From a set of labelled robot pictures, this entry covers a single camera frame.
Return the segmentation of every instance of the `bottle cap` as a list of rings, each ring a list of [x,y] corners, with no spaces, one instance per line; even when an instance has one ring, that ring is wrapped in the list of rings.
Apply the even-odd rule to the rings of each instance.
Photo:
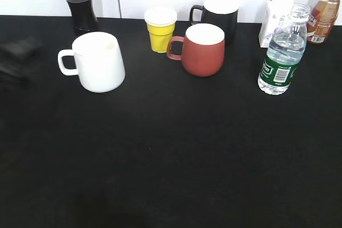
[[[177,12],[169,7],[156,7],[145,12],[145,21],[152,26],[166,27],[177,20]]]

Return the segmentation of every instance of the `blurry black object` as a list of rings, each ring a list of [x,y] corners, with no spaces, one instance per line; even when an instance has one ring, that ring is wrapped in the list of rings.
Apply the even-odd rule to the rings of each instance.
[[[43,44],[34,37],[0,44],[0,89],[27,86],[41,65]]]
[[[146,228],[142,216],[118,211],[103,190],[81,192],[69,203],[77,228]]]

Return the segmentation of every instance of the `black table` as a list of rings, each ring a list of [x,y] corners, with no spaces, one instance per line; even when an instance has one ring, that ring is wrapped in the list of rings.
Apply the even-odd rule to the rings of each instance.
[[[99,23],[127,74],[103,94],[59,71],[70,18],[0,17],[0,42],[45,44],[35,84],[0,95],[1,228],[342,227],[342,27],[269,96],[258,24],[199,78],[151,51],[144,21]]]

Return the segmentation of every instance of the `white lid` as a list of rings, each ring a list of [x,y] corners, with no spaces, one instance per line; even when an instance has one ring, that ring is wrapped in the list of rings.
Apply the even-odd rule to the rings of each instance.
[[[177,12],[169,7],[155,7],[145,12],[145,21],[152,26],[164,27],[174,24]]]
[[[224,32],[218,26],[208,23],[198,23],[189,27],[186,37],[199,45],[215,45],[224,40]]]
[[[204,7],[212,13],[228,14],[237,11],[239,4],[237,0],[205,0]]]

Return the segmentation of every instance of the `mug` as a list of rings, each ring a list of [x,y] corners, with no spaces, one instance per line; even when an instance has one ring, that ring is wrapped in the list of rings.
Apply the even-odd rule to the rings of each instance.
[[[183,42],[182,54],[171,53],[172,43]],[[185,37],[172,37],[167,57],[182,61],[184,69],[194,76],[208,77],[220,70],[224,60],[224,32],[219,27],[199,23],[185,32]]]
[[[75,69],[67,69],[64,56],[73,56]],[[105,32],[84,34],[72,44],[72,50],[58,53],[60,71],[66,76],[78,75],[82,86],[95,93],[117,88],[125,79],[125,68],[118,40]]]
[[[235,36],[238,4],[231,0],[205,0],[204,5],[194,5],[190,10],[191,24],[197,24],[193,20],[193,11],[198,9],[202,11],[201,21],[220,27],[225,34],[226,45],[230,44]]]

